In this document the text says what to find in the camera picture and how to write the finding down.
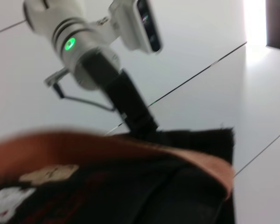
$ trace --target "white wall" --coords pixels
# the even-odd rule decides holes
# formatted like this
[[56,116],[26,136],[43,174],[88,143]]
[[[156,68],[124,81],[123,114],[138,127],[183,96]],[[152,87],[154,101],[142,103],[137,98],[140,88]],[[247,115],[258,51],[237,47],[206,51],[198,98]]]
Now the white wall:
[[[106,15],[110,3],[87,0],[88,18]],[[242,0],[152,0],[152,4],[164,50],[147,56],[127,51],[120,39],[112,44],[147,104],[245,42]],[[0,29],[21,21],[21,8],[21,1],[0,0]],[[60,101],[47,90],[43,79],[61,67],[50,45],[26,24],[0,33],[0,136],[55,125],[106,132],[120,123],[116,114]],[[64,85],[67,92],[108,103],[99,92],[77,88],[70,77]]]

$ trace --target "robotic arm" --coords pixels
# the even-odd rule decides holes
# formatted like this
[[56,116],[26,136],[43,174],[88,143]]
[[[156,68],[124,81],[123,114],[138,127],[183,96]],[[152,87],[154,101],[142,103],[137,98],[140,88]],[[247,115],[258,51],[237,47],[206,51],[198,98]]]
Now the robotic arm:
[[121,36],[129,50],[161,51],[160,35],[148,0],[114,0],[110,18],[88,23],[82,0],[24,0],[31,29],[45,36],[70,72],[87,90],[100,88],[113,102],[132,133],[154,132],[157,124],[116,53],[109,47]]

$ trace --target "black cloth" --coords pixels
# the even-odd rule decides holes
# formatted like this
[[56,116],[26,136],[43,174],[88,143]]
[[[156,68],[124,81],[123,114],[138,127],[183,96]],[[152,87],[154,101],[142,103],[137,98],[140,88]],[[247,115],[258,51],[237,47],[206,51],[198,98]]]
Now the black cloth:
[[[158,132],[142,140],[190,148],[232,163],[231,129]],[[2,186],[31,187],[10,183]],[[233,224],[232,196],[200,169],[172,156],[89,165],[46,183],[10,224]]]

